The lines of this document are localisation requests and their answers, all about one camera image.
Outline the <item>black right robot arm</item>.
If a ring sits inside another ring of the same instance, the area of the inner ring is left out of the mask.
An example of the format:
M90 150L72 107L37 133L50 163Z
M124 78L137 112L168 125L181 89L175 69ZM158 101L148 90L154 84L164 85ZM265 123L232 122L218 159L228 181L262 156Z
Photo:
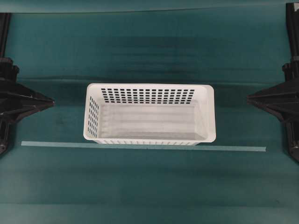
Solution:
M299 58L293 57L282 67L285 81L247 96L247 102L268 112L280 122L299 121Z

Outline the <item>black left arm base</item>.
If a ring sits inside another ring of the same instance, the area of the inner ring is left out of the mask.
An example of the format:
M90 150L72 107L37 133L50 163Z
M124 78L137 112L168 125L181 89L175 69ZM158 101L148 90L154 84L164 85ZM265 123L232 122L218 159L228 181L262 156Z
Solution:
M0 119L0 157L2 158L14 146L15 129L14 125Z

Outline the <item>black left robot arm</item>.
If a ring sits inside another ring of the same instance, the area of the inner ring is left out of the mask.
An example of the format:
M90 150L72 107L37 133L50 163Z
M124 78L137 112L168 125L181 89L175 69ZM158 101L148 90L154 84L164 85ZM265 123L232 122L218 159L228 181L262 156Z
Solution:
M0 59L0 118L17 123L54 106L54 100L16 82L19 68L11 58Z

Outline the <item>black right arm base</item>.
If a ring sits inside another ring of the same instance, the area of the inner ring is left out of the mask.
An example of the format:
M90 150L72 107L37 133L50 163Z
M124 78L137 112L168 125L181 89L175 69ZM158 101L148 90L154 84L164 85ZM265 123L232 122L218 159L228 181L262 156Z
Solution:
M288 140L288 153L296 162L299 162L299 122L286 123L285 127Z

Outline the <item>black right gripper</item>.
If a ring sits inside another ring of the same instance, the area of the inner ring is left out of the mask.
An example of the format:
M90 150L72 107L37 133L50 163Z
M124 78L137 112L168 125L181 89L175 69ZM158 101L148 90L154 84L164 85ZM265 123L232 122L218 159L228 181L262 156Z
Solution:
M290 80L247 96L247 102L279 121L299 120L299 82Z

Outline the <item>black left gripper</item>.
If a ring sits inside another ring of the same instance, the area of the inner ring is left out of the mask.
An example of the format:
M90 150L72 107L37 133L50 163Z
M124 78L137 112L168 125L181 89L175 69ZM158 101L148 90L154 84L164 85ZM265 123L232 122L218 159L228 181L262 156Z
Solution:
M0 81L0 118L22 120L54 106L54 100L21 84Z

